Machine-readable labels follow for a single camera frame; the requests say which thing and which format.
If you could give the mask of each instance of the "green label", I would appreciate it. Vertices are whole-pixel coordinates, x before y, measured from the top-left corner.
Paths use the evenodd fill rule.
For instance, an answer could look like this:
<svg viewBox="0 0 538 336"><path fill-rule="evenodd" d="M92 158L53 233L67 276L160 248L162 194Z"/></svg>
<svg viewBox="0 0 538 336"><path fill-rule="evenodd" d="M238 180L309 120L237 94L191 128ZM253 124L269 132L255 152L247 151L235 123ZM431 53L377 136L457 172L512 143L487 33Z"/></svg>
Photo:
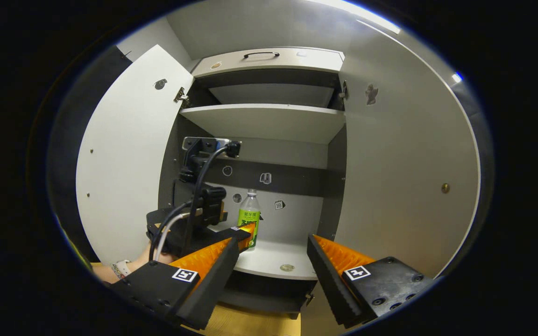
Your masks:
<svg viewBox="0 0 538 336"><path fill-rule="evenodd" d="M247 211L240 209L238 214L238 226L246 225L250 223L256 223L255 233L252 235L252 239L248 243L248 247L254 247L256 245L256 233L259 230L259 218L261 217L260 211Z"/></svg>

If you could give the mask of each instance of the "dark gray panel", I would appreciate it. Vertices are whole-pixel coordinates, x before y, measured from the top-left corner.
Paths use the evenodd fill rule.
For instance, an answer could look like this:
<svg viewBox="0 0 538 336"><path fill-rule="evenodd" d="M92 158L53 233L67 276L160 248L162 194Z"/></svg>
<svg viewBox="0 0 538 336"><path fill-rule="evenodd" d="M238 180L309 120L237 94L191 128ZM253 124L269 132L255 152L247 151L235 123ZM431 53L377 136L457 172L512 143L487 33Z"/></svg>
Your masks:
<svg viewBox="0 0 538 336"><path fill-rule="evenodd" d="M197 78L195 83L209 89L226 85L278 83L340 87L338 74L302 69L254 69L222 72Z"/></svg>
<svg viewBox="0 0 538 336"><path fill-rule="evenodd" d="M219 300L240 308L299 313L315 280L290 280L233 271Z"/></svg>
<svg viewBox="0 0 538 336"><path fill-rule="evenodd" d="M225 166L232 167L230 176L222 173ZM264 173L271 173L270 184L260 181ZM325 176L324 169L217 159L207 172L205 182L280 194L323 196Z"/></svg>
<svg viewBox="0 0 538 336"><path fill-rule="evenodd" d="M205 87L201 87L198 81L194 81L190 90L188 90L188 96L190 97L189 108L196 108L199 106L220 105L221 102Z"/></svg>
<svg viewBox="0 0 538 336"><path fill-rule="evenodd" d="M179 177L180 168L184 161L185 151L182 150L182 140L186 136L213 137L181 114L176 116L169 137L167 138L165 154L163 155L161 175L159 178L159 198L157 205L159 209L167 208L171 200L171 185L173 179Z"/></svg>
<svg viewBox="0 0 538 336"><path fill-rule="evenodd" d="M327 146L327 172L323 208L317 228L318 236L333 240L340 222L344 186L346 181L346 125L333 137Z"/></svg>

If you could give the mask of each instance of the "black cable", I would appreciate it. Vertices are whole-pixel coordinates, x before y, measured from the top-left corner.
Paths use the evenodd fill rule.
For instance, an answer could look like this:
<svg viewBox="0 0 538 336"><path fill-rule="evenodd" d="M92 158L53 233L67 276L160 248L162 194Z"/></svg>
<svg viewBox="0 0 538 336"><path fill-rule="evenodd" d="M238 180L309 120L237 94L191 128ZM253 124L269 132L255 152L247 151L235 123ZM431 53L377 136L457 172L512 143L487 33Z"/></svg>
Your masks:
<svg viewBox="0 0 538 336"><path fill-rule="evenodd" d="M176 181L177 179L173 179L173 183L171 184L171 206L176 206Z"/></svg>
<svg viewBox="0 0 538 336"><path fill-rule="evenodd" d="M163 231L163 228L167 226L167 223L175 216L178 215L179 212L181 212L186 206L189 206L192 204L192 201L188 201L183 203L181 206L173 208L173 210L163 219L161 225L159 225L159 230L157 230L155 236L151 239L151 248L149 249L149 261L153 260L153 254L155 252L156 246L159 244L159 239L161 238L161 234Z"/></svg>
<svg viewBox="0 0 538 336"><path fill-rule="evenodd" d="M192 194L192 200L198 200L200 197L200 190L203 187L203 179L205 179L205 175L207 174L207 170L209 170L209 167L211 166L211 162L221 153L226 151L228 149L227 146L223 146L220 149L217 149L213 154L209 157L207 162L205 162L205 165L203 165L203 168L200 171L200 174L198 175L198 179L196 180L196 185L194 185L194 192ZM182 244L182 255L180 257L183 257L186 253L186 249L190 245L190 238L192 236L192 221L194 221L194 214L196 213L196 202L192 202L190 205L190 215L188 216L188 221L186 222L186 232L184 234L184 243Z"/></svg>

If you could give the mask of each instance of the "plastic bottle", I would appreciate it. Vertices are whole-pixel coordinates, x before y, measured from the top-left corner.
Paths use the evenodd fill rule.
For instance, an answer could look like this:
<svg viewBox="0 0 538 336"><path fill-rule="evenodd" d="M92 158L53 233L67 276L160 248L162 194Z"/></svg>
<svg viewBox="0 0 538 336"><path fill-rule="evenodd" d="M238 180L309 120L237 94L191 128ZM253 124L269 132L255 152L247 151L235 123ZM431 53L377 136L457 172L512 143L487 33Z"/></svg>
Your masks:
<svg viewBox="0 0 538 336"><path fill-rule="evenodd" d="M252 235L252 239L248 243L248 248L256 246L256 234L259 230L259 219L261 217L261 206L256 199L256 190L248 189L246 199L240 206L240 212L238 213L238 226L249 224L251 222L256 223L255 232Z"/></svg>

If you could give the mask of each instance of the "cabinet door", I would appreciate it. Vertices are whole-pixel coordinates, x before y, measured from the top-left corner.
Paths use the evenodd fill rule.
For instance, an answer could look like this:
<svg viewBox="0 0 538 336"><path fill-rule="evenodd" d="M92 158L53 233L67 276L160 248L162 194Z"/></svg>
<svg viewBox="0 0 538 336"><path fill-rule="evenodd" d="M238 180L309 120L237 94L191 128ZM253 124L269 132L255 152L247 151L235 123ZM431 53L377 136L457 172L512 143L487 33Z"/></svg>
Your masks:
<svg viewBox="0 0 538 336"><path fill-rule="evenodd" d="M157 209L163 154L182 104L173 100L192 82L156 45L115 80L88 122L76 194L84 231L104 264L135 259L147 244L145 216Z"/></svg>
<svg viewBox="0 0 538 336"><path fill-rule="evenodd" d="M440 75L372 28L346 51L340 80L349 95L347 165L335 241L433 277L463 243L479 198L466 113ZM368 105L370 84L378 94Z"/></svg>

